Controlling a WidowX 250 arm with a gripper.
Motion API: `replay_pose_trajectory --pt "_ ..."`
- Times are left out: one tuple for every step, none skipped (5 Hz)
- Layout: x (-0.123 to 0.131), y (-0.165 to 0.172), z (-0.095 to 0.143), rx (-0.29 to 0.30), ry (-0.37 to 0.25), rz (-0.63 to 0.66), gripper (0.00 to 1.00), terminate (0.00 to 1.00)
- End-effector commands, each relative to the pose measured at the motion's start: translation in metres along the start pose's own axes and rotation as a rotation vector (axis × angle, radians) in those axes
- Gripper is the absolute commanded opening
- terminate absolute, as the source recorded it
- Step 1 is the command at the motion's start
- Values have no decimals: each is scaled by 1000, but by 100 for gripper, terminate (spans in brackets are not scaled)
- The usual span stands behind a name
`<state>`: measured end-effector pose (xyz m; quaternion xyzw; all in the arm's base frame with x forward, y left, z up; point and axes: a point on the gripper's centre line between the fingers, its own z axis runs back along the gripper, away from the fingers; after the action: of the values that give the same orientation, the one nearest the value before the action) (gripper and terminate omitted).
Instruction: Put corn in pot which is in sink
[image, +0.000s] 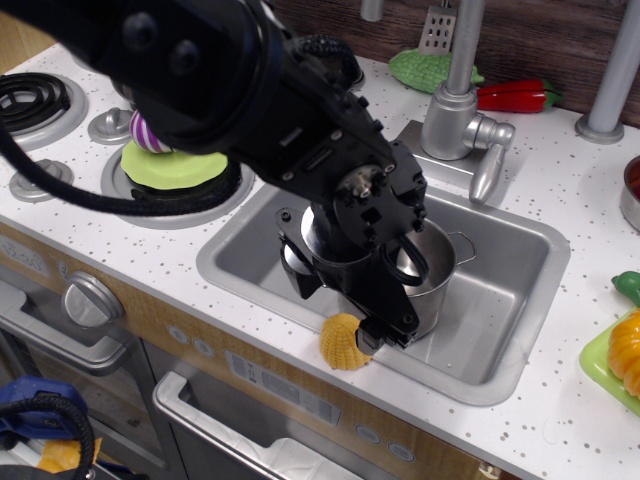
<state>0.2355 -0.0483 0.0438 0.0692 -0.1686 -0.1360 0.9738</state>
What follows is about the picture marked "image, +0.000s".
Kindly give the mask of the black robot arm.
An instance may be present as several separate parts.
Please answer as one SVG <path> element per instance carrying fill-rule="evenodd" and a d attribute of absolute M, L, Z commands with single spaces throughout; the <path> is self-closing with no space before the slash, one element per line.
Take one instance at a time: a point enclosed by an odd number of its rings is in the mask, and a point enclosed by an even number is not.
<path fill-rule="evenodd" d="M 278 213 L 282 265 L 300 296 L 324 286 L 364 312 L 362 352 L 417 338 L 406 287 L 429 271 L 410 242 L 425 226 L 421 168 L 267 3 L 5 1 L 1 9 L 130 87 L 164 144 L 223 153 L 307 199 L 307 212 Z"/>

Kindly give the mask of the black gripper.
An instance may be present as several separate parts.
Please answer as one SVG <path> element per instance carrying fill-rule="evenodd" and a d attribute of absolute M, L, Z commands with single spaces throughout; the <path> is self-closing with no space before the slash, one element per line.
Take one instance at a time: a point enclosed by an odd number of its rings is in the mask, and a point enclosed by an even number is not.
<path fill-rule="evenodd" d="M 423 229 L 426 182 L 415 158 L 400 142 L 368 146 L 339 140 L 319 142 L 309 150 L 285 149 L 274 160 L 274 183 L 308 200 L 310 208 L 344 236 L 334 240 L 337 244 L 371 252 Z M 294 291 L 308 299 L 322 282 L 281 229 L 293 226 L 294 212 L 283 210 L 277 215 L 280 260 Z M 356 345 L 366 355 L 374 355 L 384 345 L 406 348 L 415 340 L 418 326 L 414 315 L 404 315 L 398 323 L 369 316 L 356 330 Z"/>

